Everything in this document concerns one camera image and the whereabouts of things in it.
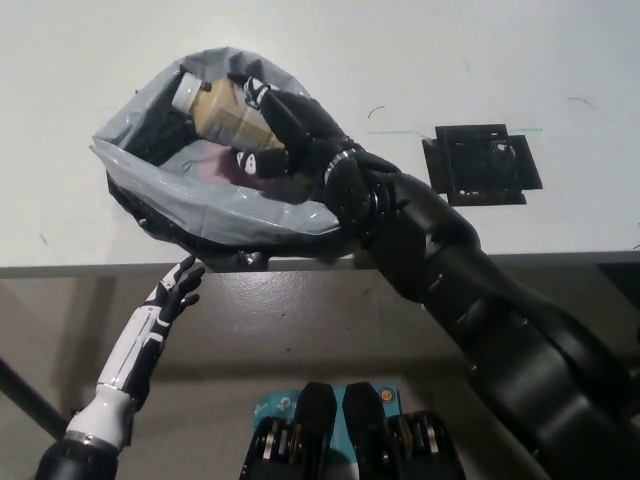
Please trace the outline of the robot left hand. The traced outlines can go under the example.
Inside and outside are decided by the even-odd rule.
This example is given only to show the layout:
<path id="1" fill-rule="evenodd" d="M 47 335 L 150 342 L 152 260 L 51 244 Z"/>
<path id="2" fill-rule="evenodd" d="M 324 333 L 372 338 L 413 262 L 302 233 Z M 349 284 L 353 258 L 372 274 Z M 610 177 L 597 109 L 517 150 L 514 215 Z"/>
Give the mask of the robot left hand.
<path id="1" fill-rule="evenodd" d="M 161 278 L 143 304 L 131 314 L 98 379 L 119 390 L 141 407 L 150 380 L 176 319 L 200 299 L 203 266 L 190 256 Z"/>

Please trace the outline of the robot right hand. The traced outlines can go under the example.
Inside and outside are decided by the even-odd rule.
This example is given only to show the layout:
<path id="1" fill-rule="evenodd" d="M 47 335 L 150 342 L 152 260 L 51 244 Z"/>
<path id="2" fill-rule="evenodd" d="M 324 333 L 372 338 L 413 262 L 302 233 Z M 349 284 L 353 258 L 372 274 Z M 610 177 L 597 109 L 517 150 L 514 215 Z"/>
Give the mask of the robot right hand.
<path id="1" fill-rule="evenodd" d="M 242 88 L 247 105 L 260 113 L 281 143 L 261 150 L 236 149 L 236 162 L 246 174 L 258 179 L 301 174 L 324 184 L 326 171 L 359 149 L 316 100 L 253 76 L 227 77 Z"/>

